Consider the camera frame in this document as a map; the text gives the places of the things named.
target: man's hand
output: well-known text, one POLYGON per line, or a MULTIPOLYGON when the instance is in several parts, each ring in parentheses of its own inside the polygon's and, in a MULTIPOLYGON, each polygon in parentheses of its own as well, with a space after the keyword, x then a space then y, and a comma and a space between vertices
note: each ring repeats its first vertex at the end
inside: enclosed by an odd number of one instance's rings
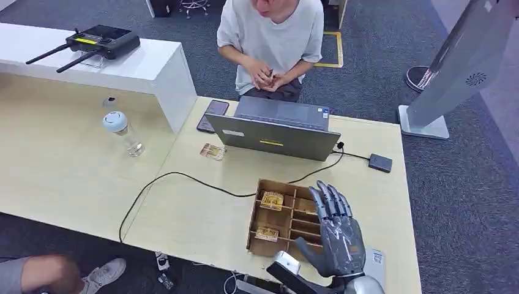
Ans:
POLYGON ((270 77, 271 69, 265 62, 254 58, 247 58, 242 65, 247 69, 252 84, 256 89, 264 89, 264 87, 272 84, 272 77, 270 77))
POLYGON ((263 86, 261 89, 269 92, 276 92, 279 87, 288 83, 290 83, 290 81, 286 78, 286 75, 275 74, 274 78, 272 79, 272 83, 267 86, 263 86))

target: wooden compartment tray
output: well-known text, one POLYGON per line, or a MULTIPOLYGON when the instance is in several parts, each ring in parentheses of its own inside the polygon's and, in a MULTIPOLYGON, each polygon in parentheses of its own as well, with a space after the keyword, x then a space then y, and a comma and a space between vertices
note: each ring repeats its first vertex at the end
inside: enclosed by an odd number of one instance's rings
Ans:
POLYGON ((310 190, 261 179, 250 218, 247 249, 253 254, 270 257, 283 250, 306 261, 294 242, 298 237, 303 237, 315 252, 322 251, 319 219, 310 190), (280 210, 261 207, 265 191, 283 194, 283 203, 277 207, 280 210))

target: clear plastic bottle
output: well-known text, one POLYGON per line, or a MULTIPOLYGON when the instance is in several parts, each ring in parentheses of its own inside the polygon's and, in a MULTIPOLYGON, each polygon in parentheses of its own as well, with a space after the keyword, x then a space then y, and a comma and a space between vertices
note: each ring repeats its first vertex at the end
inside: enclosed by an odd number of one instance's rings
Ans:
POLYGON ((130 156, 139 156, 144 152, 144 145, 137 139, 124 113, 110 112, 103 118, 103 126, 123 142, 130 156))

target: laptop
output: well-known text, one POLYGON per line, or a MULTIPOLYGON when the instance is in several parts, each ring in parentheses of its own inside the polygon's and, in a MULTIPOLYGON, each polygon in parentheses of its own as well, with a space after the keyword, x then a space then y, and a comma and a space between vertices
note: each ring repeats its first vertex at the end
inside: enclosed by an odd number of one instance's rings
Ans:
POLYGON ((209 113, 205 115, 218 137, 227 146, 305 159, 326 161, 341 136, 340 133, 289 126, 277 122, 209 113))
POLYGON ((328 130, 329 112, 330 108, 324 106, 242 96, 234 117, 304 129, 328 130))

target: white sneaker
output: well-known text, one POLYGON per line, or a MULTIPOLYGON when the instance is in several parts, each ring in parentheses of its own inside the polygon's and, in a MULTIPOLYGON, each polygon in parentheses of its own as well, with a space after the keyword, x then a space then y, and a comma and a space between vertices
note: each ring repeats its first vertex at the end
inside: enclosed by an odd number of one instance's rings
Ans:
POLYGON ((95 268, 88 277, 82 278, 84 288, 80 294, 95 294, 101 287, 119 279, 125 269, 126 261, 122 258, 116 258, 100 268, 95 268))

